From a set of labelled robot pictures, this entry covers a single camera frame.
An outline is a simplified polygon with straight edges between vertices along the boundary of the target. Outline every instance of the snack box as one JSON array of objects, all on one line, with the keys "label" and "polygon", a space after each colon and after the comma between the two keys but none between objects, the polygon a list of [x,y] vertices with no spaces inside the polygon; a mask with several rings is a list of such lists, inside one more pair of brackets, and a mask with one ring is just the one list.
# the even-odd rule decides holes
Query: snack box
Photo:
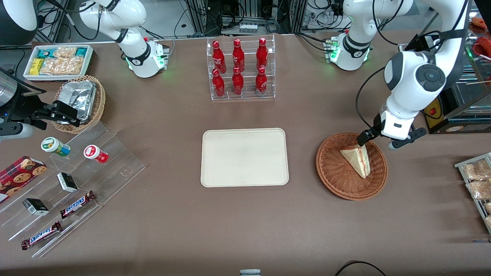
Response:
[{"label": "snack box", "polygon": [[[48,50],[48,49],[53,49],[57,47],[77,47],[77,48],[87,48],[87,52],[85,53],[85,56],[83,58],[83,64],[82,64],[82,69],[80,70],[80,73],[78,75],[57,75],[57,76],[50,76],[50,75],[31,75],[30,74],[30,69],[32,66],[32,63],[34,59],[38,58],[38,54],[40,51],[43,50]],[[31,82],[57,82],[57,81],[67,81],[71,79],[75,79],[78,77],[83,77],[86,75],[89,65],[91,63],[91,58],[92,58],[92,53],[94,50],[92,47],[90,47],[87,44],[55,44],[55,45],[42,45],[42,46],[36,46],[34,49],[32,49],[31,56],[29,58],[29,62],[27,63],[26,69],[24,70],[24,78],[26,80],[29,80]]]},{"label": "snack box", "polygon": [[8,168],[0,171],[0,203],[13,196],[47,169],[43,162],[29,156],[22,156]]}]

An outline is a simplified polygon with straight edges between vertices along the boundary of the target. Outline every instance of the white tray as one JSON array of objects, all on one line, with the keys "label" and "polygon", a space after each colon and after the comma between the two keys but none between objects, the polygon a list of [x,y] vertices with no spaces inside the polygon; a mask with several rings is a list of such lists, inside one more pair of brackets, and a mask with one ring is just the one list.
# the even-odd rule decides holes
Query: white tray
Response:
[{"label": "white tray", "polygon": [[281,128],[209,130],[203,134],[203,186],[277,186],[287,182],[286,138]]},{"label": "white tray", "polygon": [[[82,69],[78,75],[31,75],[30,68],[32,66],[32,61],[37,58],[37,55],[40,50],[53,49],[58,47],[77,47],[77,48],[87,48],[87,52],[83,57]],[[94,50],[90,45],[87,44],[67,44],[67,45],[42,45],[36,46],[32,49],[31,56],[29,58],[29,62],[27,62],[26,69],[24,70],[24,78],[33,82],[49,82],[49,81],[66,81],[72,80],[74,78],[85,76],[87,73],[87,69],[89,68],[90,58],[92,57],[92,52]]]}]

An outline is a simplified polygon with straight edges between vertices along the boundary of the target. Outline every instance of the round wicker basket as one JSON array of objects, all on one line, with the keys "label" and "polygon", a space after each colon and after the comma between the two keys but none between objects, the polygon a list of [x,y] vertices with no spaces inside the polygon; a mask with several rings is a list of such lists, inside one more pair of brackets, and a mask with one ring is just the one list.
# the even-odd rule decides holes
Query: round wicker basket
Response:
[{"label": "round wicker basket", "polygon": [[378,194],[387,181],[387,161],[373,142],[366,143],[370,174],[363,179],[339,150],[357,144],[358,135],[343,132],[330,136],[317,151],[317,172],[324,185],[336,195],[349,200],[365,200]]},{"label": "round wicker basket", "polygon": [[[88,124],[80,125],[79,127],[52,122],[55,128],[60,131],[68,132],[72,134],[78,134],[82,132],[82,130],[88,128],[89,126],[99,123],[99,121],[101,120],[102,113],[104,112],[104,104],[106,103],[106,92],[104,91],[104,87],[102,87],[101,83],[93,76],[83,76],[70,80],[69,82],[74,83],[74,82],[81,82],[81,81],[92,81],[97,85],[96,97],[94,99],[94,107],[92,108],[91,120]],[[63,86],[61,86],[60,89],[58,89],[58,93],[55,96],[55,100],[57,100],[58,97],[60,96],[60,91],[62,87]]]}]

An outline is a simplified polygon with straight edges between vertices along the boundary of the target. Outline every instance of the table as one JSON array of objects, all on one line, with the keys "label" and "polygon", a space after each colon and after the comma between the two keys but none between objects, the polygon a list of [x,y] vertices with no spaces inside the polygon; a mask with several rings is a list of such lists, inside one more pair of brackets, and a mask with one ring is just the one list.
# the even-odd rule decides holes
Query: table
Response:
[{"label": "table", "polygon": [[[387,37],[405,41],[415,33]],[[489,274],[491,246],[471,243],[488,238],[485,226],[453,168],[489,152],[489,135],[428,135],[397,152],[378,138],[389,178],[363,202],[335,196],[317,175],[315,154],[325,138],[365,129],[355,94],[395,47],[377,36],[363,67],[344,72],[298,37],[277,35],[276,99],[216,103],[205,43],[177,41],[168,70],[150,79],[128,70],[116,44],[92,44],[92,75],[107,93],[102,121],[148,167],[43,258],[30,259],[0,230],[0,275],[230,276],[260,268],[264,276],[326,276],[355,259],[392,276]],[[59,84],[39,86],[49,89],[48,101]],[[363,91],[361,112],[373,118],[388,95],[379,74]],[[285,186],[201,186],[205,131],[269,127],[286,132]],[[22,154],[47,158],[39,142],[51,135],[71,137],[50,125],[29,139],[3,141],[0,167]]]}]

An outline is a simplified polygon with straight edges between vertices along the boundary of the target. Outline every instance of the coca-cola bottle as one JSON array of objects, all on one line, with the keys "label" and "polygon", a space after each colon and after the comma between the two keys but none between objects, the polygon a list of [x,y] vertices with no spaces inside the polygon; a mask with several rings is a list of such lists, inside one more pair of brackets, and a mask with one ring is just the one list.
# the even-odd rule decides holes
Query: coca-cola bottle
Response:
[{"label": "coca-cola bottle", "polygon": [[215,90],[215,94],[219,98],[225,97],[225,82],[223,82],[223,78],[220,76],[220,72],[217,68],[213,69],[213,89]]},{"label": "coca-cola bottle", "polygon": [[220,43],[218,41],[213,41],[213,63],[215,68],[217,68],[221,74],[227,72],[227,66],[225,65],[225,56],[223,51],[220,49]]},{"label": "coca-cola bottle", "polygon": [[238,66],[234,67],[232,82],[234,84],[234,93],[237,96],[242,96],[244,93],[244,78],[242,77],[241,70]]},{"label": "coca-cola bottle", "polygon": [[241,40],[234,40],[234,52],[232,53],[232,57],[234,59],[234,66],[238,66],[241,72],[243,72],[246,68],[246,59],[244,57],[244,50],[241,47]]},{"label": "coca-cola bottle", "polygon": [[261,37],[259,39],[259,47],[256,52],[257,59],[257,70],[261,68],[261,66],[266,67],[268,65],[268,49],[266,49],[266,38]]},{"label": "coca-cola bottle", "polygon": [[263,97],[266,94],[266,82],[268,78],[265,75],[266,69],[264,66],[259,67],[259,74],[256,77],[256,95]]}]

